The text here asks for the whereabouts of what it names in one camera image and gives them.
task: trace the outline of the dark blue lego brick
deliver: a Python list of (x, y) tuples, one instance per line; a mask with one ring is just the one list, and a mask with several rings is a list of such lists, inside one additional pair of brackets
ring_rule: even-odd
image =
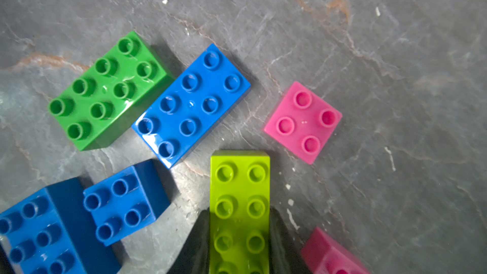
[(96, 238), (106, 246), (154, 222), (170, 202), (152, 160), (130, 166), (87, 188), (83, 205)]
[(0, 234), (12, 247), (9, 260), (25, 274), (117, 273), (120, 264), (95, 229), (76, 178), (47, 186), (0, 214)]
[(248, 92), (250, 83), (211, 45), (132, 125), (171, 168)]

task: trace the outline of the lime green lego brick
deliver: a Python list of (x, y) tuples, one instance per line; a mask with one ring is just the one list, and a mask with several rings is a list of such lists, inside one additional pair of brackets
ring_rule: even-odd
[(269, 155), (216, 151), (210, 183), (210, 274), (269, 274)]
[(79, 150), (103, 148), (173, 81), (157, 54), (132, 31), (53, 99), (48, 110)]

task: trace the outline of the pink lego brick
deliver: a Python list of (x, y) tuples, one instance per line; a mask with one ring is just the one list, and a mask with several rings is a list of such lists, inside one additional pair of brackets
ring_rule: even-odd
[(294, 82), (264, 127), (264, 132), (313, 164), (342, 114), (299, 82)]
[(301, 249), (301, 256), (313, 274), (370, 274), (352, 253), (319, 228)]

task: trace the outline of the white speck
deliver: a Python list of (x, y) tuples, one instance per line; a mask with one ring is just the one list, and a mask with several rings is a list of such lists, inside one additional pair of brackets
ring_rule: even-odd
[(293, 214), (291, 214), (291, 211), (288, 208), (286, 209), (286, 212), (289, 215), (289, 221), (291, 222), (291, 224), (294, 226), (294, 228), (297, 231), (300, 228), (300, 226), (297, 225), (296, 222), (294, 222)]
[(395, 171), (395, 166), (394, 166), (394, 158), (393, 158), (393, 153), (390, 149), (384, 147), (384, 150), (389, 154), (389, 159), (391, 159), (391, 166), (393, 167), (393, 171)]

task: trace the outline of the black object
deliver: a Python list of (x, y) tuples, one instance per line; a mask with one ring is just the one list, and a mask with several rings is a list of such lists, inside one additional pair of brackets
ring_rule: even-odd
[[(293, 244), (279, 212), (271, 207), (269, 218), (271, 274), (311, 274)], [(210, 245), (210, 212), (198, 216), (181, 252), (167, 274), (208, 274)]]

